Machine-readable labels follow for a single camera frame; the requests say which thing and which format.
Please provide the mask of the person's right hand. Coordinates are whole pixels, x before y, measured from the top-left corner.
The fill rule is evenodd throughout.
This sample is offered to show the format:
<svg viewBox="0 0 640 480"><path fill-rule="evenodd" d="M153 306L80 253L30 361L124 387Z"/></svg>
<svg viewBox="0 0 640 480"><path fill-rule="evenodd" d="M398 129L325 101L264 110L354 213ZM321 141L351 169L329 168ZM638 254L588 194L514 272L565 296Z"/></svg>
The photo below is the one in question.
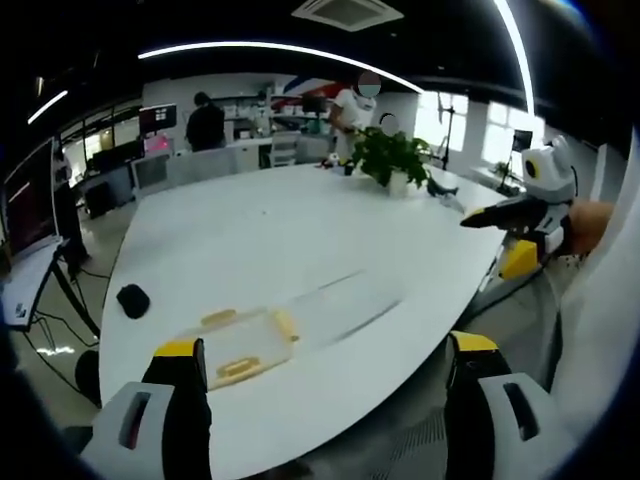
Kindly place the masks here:
<svg viewBox="0 0 640 480"><path fill-rule="evenodd" d="M569 231L560 256L588 255L600 243L612 217L611 202L576 200L569 208Z"/></svg>

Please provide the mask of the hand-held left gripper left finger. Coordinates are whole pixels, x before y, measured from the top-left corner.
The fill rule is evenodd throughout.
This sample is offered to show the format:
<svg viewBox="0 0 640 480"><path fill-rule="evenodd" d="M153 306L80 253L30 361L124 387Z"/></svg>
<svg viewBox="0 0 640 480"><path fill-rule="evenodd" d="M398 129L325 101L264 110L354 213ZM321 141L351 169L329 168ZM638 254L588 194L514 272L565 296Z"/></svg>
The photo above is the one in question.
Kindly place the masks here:
<svg viewBox="0 0 640 480"><path fill-rule="evenodd" d="M211 410L201 338L159 347L92 423L80 453L101 479L210 479Z"/></svg>

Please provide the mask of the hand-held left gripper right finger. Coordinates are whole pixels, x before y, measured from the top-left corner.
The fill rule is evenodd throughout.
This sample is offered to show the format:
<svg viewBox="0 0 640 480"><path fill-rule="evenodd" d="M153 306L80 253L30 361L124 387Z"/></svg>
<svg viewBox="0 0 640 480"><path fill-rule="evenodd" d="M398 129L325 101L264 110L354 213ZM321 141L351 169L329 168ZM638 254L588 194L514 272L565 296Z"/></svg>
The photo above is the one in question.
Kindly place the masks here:
<svg viewBox="0 0 640 480"><path fill-rule="evenodd" d="M551 396L486 336L453 330L448 479L550 479L576 448Z"/></svg>

